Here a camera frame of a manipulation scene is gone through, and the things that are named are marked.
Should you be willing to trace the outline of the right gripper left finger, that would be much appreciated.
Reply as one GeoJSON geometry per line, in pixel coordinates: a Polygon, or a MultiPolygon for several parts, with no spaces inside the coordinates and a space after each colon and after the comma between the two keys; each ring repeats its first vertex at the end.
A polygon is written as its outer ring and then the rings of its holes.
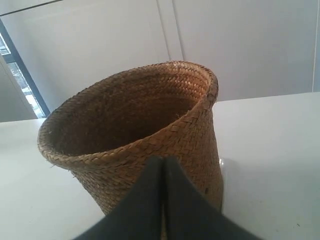
{"type": "Polygon", "coordinates": [[[164,159],[151,156],[136,183],[102,220],[77,240],[160,240],[164,159]]]}

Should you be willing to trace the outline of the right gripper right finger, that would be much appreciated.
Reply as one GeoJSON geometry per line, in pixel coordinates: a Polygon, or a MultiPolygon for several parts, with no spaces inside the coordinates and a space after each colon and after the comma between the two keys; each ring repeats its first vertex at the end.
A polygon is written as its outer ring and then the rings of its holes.
{"type": "Polygon", "coordinates": [[[199,193],[174,156],[164,159],[165,222],[169,240],[251,240],[199,193]]]}

